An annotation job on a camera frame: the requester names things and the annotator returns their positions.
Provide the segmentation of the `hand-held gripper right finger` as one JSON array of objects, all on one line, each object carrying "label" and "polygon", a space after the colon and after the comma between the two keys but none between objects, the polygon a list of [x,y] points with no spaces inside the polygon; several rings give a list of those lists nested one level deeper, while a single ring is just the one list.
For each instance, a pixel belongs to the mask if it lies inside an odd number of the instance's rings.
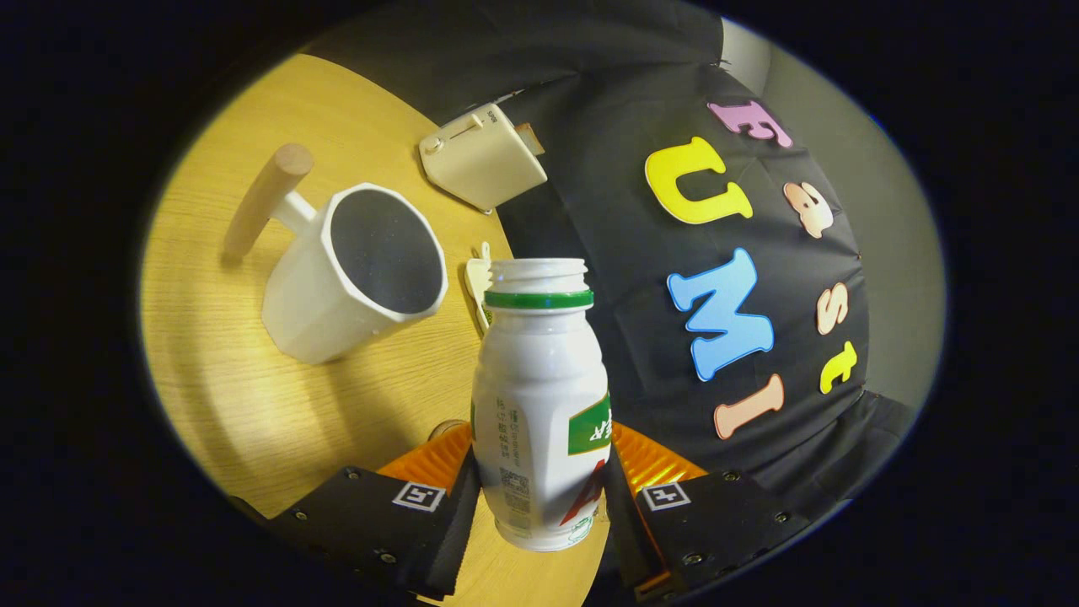
[{"label": "hand-held gripper right finger", "polygon": [[712,591],[812,523],[751,475],[704,470],[614,423],[604,495],[623,584],[640,602]]}]

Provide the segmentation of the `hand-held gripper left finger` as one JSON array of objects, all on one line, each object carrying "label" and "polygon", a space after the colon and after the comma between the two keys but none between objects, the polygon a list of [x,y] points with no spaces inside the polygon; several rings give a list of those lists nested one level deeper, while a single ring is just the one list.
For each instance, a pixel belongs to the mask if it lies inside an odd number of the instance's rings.
[{"label": "hand-held gripper left finger", "polygon": [[479,492],[463,422],[375,471],[344,466],[267,527],[370,583],[442,601],[456,589]]}]

